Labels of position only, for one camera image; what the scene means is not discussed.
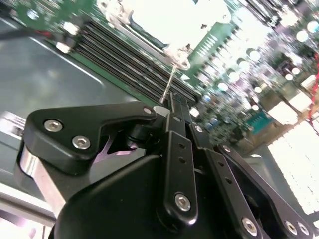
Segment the white label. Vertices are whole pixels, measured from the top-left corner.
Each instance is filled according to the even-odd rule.
[[[25,119],[11,112],[4,112],[0,117],[0,131],[19,140],[22,139]]]

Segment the capacitor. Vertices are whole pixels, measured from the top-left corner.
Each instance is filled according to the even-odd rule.
[[[223,119],[225,124],[230,124],[231,123],[231,118],[229,116],[225,116]]]
[[[294,67],[293,69],[291,69],[291,72],[294,74],[294,75],[298,75],[300,73],[300,70],[298,67]]]
[[[287,73],[287,74],[285,75],[285,78],[286,78],[286,80],[291,81],[294,77],[293,77],[292,74]]]
[[[228,75],[231,83],[234,83],[234,82],[239,80],[239,73],[234,71],[233,69],[228,69],[227,75]]]
[[[244,58],[238,58],[237,59],[237,64],[243,70],[248,70],[249,69],[249,63]]]
[[[218,88],[221,90],[221,91],[227,91],[228,90],[228,85],[224,82],[220,82],[218,85]]]
[[[209,75],[215,75],[217,72],[217,70],[210,65],[206,65],[203,70],[207,72]]]
[[[207,129],[208,131],[213,129],[213,126],[210,123],[206,123],[205,124],[205,129]]]
[[[308,38],[309,38],[309,35],[308,35],[308,33],[305,30],[299,31],[296,34],[296,39],[299,42],[305,42],[305,41],[308,40]]]
[[[246,54],[253,61],[258,61],[261,57],[260,53],[256,51],[254,48],[248,48],[246,51]]]
[[[251,108],[255,111],[259,110],[259,106],[257,105],[257,103],[255,102],[254,98],[249,97],[248,102],[251,106]]]
[[[218,119],[217,119],[217,116],[212,116],[209,120],[209,123],[212,125],[212,126],[215,126],[219,123]]]
[[[319,30],[319,24],[316,21],[310,21],[307,24],[307,30],[311,33],[316,33]]]
[[[210,96],[209,95],[204,95],[203,100],[206,102],[210,102]]]
[[[261,87],[260,87],[260,85],[258,84],[257,81],[253,81],[251,86],[253,87],[253,89],[254,89],[254,91],[256,93],[261,93],[262,92],[262,89],[261,89]]]

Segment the green circuit board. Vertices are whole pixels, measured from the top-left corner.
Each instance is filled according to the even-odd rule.
[[[98,8],[96,0],[6,0],[5,2],[13,8],[12,18],[39,30],[63,32],[64,22],[74,16],[87,15],[115,35],[119,41],[125,42],[155,62],[164,70],[167,78],[172,69],[170,64],[162,62],[109,24]],[[258,23],[241,2],[226,0],[224,3],[229,10],[231,20],[228,23],[216,22],[208,29],[202,25],[203,38],[188,49],[189,69],[177,69],[174,79],[180,81],[185,89],[200,96],[196,105],[199,117],[195,121],[210,132],[211,142],[214,144],[227,141],[238,127],[257,134],[274,120],[267,114],[267,110],[263,109],[262,104],[259,104],[258,110],[251,109],[247,100],[248,95],[253,94],[261,102],[263,99],[265,101],[271,92],[282,95],[281,89],[285,85],[300,88],[298,84],[316,71],[313,66],[314,58],[304,54],[305,43],[296,40],[296,34],[306,29],[310,21],[318,21],[318,8],[315,4],[312,2],[306,4],[303,1],[302,3],[307,5],[308,12],[304,13],[299,9],[300,14],[296,14],[296,23],[285,26],[278,32],[277,29]],[[135,26],[134,30],[140,39],[148,42],[158,53],[160,52],[160,55],[162,54],[161,49],[165,47],[163,42],[155,39],[141,27]],[[313,32],[311,38],[312,41],[317,41],[317,32]],[[308,41],[306,43],[313,52],[318,51],[318,46],[311,45]],[[260,58],[252,60],[247,53],[250,49],[258,51]],[[77,52],[71,52],[70,55],[137,99],[151,106],[158,104],[83,55]],[[300,73],[293,76],[291,81],[285,78],[280,68],[289,57],[293,56],[299,56],[303,61],[298,63]],[[249,64],[249,69],[243,70],[239,60]],[[234,80],[230,77],[231,74],[238,79]],[[255,81],[258,81],[262,88],[262,92],[257,94],[251,92],[251,84]],[[221,89],[220,83],[227,84],[228,90]],[[219,121],[218,127],[207,128],[212,118]]]

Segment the ram slot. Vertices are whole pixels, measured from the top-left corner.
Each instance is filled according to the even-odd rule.
[[[116,54],[117,57],[123,57],[123,55],[125,55],[126,57],[129,57],[129,59],[134,59],[134,67],[139,68],[151,80],[156,81],[156,85],[158,85],[158,87],[164,91],[169,79],[169,72],[155,64],[152,60],[146,58],[142,53],[135,50],[132,46],[119,41],[117,36],[96,22],[90,22],[87,25],[85,32],[86,35],[90,34],[90,36],[96,36],[99,39],[99,44],[103,42],[104,47],[106,45],[112,45],[113,50],[120,50],[121,52]],[[198,92],[195,92],[178,79],[174,80],[172,91],[185,96],[190,105],[193,105],[200,96]]]

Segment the gray metal tray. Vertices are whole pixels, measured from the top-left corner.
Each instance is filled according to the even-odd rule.
[[[0,20],[0,31],[18,26]],[[90,70],[31,38],[0,42],[0,114],[20,117],[37,109],[122,103],[136,100]],[[0,183],[17,188],[13,167],[20,141],[0,132]],[[98,163],[92,181],[141,156],[139,151]],[[38,192],[28,192],[41,198]]]

